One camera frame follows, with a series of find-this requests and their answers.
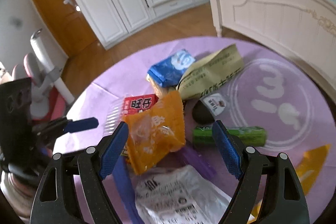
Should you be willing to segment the white wooden bed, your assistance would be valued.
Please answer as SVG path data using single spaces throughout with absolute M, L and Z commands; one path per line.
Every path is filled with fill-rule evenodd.
M 300 67 L 335 99 L 335 3 L 331 0 L 210 0 L 217 36 L 228 28 Z

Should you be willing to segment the pink child chair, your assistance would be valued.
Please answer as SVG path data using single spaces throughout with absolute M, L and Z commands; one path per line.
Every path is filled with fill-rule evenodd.
M 30 44 L 34 52 L 26 54 L 23 63 L 15 65 L 11 73 L 1 65 L 1 84 L 27 77 L 31 79 L 30 111 L 35 122 L 62 117 L 66 107 L 75 101 L 61 78 L 60 69 L 49 57 L 41 33 L 40 28 L 31 35 Z

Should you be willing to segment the blue tissue pack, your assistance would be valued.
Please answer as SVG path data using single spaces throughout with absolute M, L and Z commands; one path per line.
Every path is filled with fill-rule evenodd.
M 182 49 L 150 67 L 147 74 L 162 88 L 176 86 L 195 58 Z

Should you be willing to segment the orange snack bag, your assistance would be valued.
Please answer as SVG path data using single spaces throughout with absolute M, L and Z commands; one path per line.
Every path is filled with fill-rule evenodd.
M 178 91 L 171 91 L 149 110 L 127 115 L 127 154 L 135 174 L 153 168 L 171 152 L 186 144 L 183 103 Z

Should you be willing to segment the purple round tablecloth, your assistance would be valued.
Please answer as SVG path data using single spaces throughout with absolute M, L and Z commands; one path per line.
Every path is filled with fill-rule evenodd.
M 96 129 L 61 136 L 54 151 L 67 153 L 96 145 L 104 135 L 104 125 L 113 101 L 124 96 L 150 94 L 148 69 L 173 53 L 185 49 L 200 59 L 235 44 L 244 60 L 244 69 L 220 89 L 229 101 L 220 116 L 227 127 L 260 126 L 268 138 L 262 153 L 313 149 L 331 143 L 319 177 L 306 198 L 312 222 L 330 207 L 335 192 L 335 121 L 319 89 L 298 67 L 277 53 L 254 43 L 229 38 L 194 37 L 158 44 L 121 60 L 97 77 L 81 94 L 68 118 L 95 117 Z

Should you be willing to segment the blue long wrapper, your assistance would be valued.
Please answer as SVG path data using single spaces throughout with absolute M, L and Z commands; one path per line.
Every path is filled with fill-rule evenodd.
M 120 156 L 112 172 L 117 191 L 131 223 L 144 224 L 135 206 L 135 192 L 124 156 Z

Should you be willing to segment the beige paper bag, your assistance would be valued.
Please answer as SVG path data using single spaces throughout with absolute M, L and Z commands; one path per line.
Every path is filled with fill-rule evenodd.
M 177 84 L 181 99 L 201 98 L 218 90 L 244 68 L 235 44 L 194 62 Z

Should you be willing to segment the red Wangzai milk carton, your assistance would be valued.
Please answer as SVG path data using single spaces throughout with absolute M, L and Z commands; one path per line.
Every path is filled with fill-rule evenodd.
M 149 110 L 158 102 L 155 94 L 144 94 L 141 96 L 128 96 L 123 99 L 122 115 L 133 115 Z

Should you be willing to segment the orange wooden door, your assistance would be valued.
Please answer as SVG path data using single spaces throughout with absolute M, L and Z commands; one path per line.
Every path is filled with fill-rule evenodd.
M 98 39 L 81 11 L 64 0 L 33 0 L 38 13 L 68 57 L 78 55 Z

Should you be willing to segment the yellow envelope package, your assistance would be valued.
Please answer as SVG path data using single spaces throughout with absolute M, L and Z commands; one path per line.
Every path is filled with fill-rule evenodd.
M 301 183 L 305 197 L 309 195 L 329 155 L 331 143 L 313 149 L 294 148 L 290 155 L 294 156 L 294 169 Z

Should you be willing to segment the green wipes pack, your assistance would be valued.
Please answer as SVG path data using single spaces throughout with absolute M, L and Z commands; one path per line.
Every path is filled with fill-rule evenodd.
M 263 147 L 267 132 L 262 127 L 228 127 L 227 131 L 237 136 L 244 145 Z M 193 144 L 214 145 L 212 126 L 198 126 L 193 130 Z

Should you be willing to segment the white plastic bag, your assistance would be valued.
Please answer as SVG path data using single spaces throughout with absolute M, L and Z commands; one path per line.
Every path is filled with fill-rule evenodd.
M 134 192 L 144 223 L 218 223 L 231 201 L 190 165 L 170 172 L 155 168 Z

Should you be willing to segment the small black white pouch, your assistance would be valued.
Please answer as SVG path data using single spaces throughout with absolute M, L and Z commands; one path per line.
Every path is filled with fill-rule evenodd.
M 220 115 L 228 111 L 229 107 L 230 101 L 226 95 L 212 93 L 199 99 L 191 114 L 196 123 L 206 125 L 214 123 Z

